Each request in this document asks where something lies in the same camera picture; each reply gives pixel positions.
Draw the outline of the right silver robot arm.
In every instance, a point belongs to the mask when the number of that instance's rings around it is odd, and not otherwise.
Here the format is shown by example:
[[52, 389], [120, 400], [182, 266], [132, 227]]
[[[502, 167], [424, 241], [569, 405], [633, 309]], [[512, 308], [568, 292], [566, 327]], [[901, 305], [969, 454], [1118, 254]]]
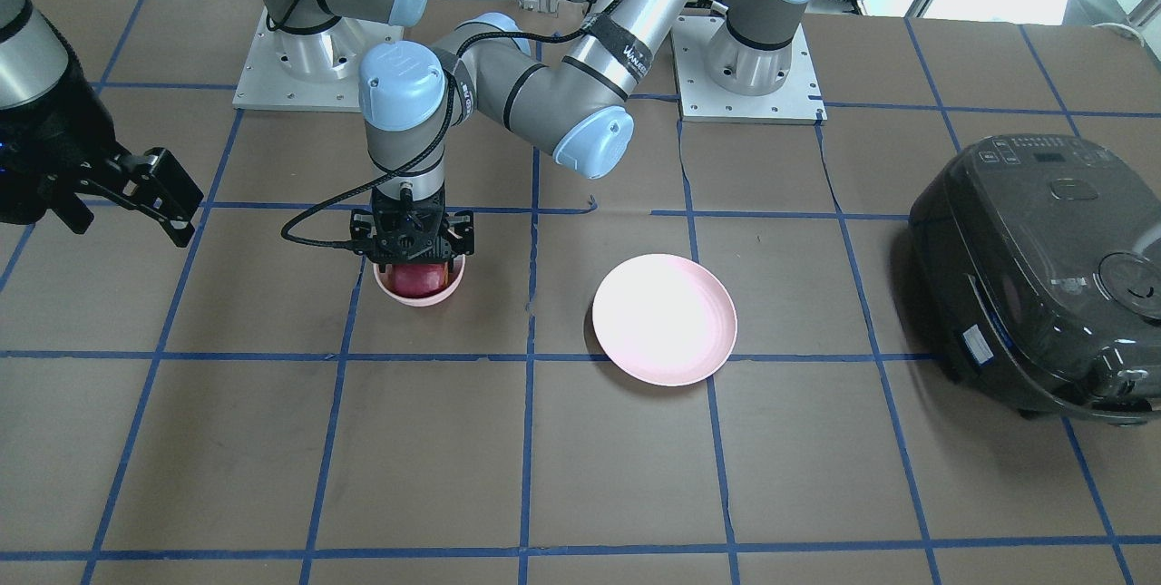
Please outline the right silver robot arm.
[[180, 248], [203, 200], [166, 149], [122, 146], [75, 50], [33, 0], [3, 0], [1, 218], [33, 225], [52, 212], [82, 234], [93, 222], [82, 195], [145, 214]]

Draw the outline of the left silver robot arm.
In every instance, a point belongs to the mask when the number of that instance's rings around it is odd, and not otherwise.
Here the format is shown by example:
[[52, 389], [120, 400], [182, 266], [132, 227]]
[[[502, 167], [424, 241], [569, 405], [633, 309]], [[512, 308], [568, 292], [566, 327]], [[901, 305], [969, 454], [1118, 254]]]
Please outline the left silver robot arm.
[[767, 104], [805, 60], [795, 37], [809, 1], [598, 0], [574, 32], [525, 32], [486, 14], [434, 44], [374, 46], [359, 101], [381, 175], [337, 246], [380, 268], [473, 254], [473, 214], [446, 209], [444, 139], [476, 113], [585, 179], [607, 175], [634, 133], [628, 98], [665, 39], [697, 88], [714, 92], [704, 114]]

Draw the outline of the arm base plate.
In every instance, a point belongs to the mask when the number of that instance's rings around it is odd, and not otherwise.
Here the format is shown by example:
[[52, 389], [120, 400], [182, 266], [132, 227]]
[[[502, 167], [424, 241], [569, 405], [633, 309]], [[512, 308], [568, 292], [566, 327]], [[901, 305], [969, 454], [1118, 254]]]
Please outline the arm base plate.
[[744, 46], [723, 17], [680, 17], [670, 31], [682, 118], [685, 122], [825, 123], [805, 28], [788, 46]]
[[232, 104], [253, 111], [359, 111], [362, 56], [403, 36], [401, 26], [359, 19], [340, 19], [309, 35], [274, 32], [262, 15]]

